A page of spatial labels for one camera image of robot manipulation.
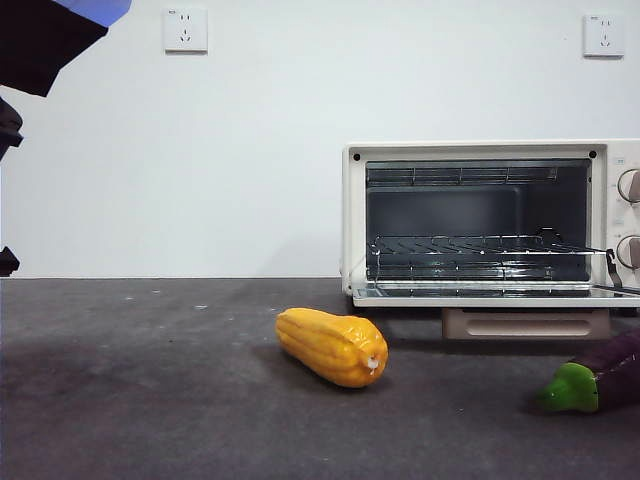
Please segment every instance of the toy vegetable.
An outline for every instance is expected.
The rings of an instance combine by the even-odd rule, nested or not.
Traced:
[[[285,351],[343,387],[375,382],[387,363],[387,343],[366,318],[290,308],[276,318],[276,334]]]
[[[537,400],[554,412],[596,412],[640,402],[640,329],[618,335],[562,365]]]

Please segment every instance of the oven control knob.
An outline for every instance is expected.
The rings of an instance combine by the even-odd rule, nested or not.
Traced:
[[[640,170],[627,170],[618,179],[618,193],[629,203],[640,202]]]
[[[620,240],[616,257],[627,268],[640,268],[640,235],[629,235]]]

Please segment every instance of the black object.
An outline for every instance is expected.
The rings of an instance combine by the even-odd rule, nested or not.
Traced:
[[[0,252],[0,277],[8,277],[20,266],[20,261],[16,258],[9,247],[4,247]]]
[[[22,118],[0,97],[0,160],[9,147],[17,147],[22,142],[22,135],[18,133],[20,127]]]
[[[51,0],[0,0],[0,84],[46,97],[58,72],[108,29]]]

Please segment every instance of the green eggplant stem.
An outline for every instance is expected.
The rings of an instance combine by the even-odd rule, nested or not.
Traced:
[[[560,366],[549,385],[536,395],[538,405],[548,412],[598,410],[598,386],[593,372],[579,363]]]

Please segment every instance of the blue object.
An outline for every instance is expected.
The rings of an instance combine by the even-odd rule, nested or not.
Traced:
[[[110,27],[129,11],[131,0],[54,0],[103,27]]]

